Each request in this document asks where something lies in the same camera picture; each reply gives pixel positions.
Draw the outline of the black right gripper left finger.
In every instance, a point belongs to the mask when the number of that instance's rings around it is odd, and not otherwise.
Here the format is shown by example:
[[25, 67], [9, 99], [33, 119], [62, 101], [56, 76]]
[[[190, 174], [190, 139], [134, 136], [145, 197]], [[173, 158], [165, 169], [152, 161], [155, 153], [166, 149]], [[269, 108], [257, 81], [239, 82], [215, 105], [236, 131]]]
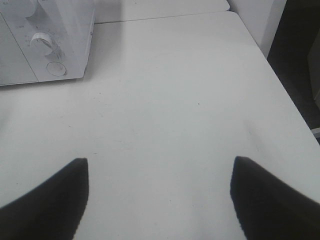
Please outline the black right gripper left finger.
[[2, 240], [72, 240], [89, 198], [89, 167], [76, 158], [0, 209]]

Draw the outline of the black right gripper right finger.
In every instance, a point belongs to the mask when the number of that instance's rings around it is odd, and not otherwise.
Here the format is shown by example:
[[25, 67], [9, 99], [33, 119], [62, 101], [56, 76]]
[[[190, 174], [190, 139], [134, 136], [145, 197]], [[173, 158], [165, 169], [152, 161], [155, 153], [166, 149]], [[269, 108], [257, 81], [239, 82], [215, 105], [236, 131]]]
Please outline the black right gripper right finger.
[[248, 157], [237, 156], [230, 180], [236, 217], [248, 240], [318, 240], [320, 205]]

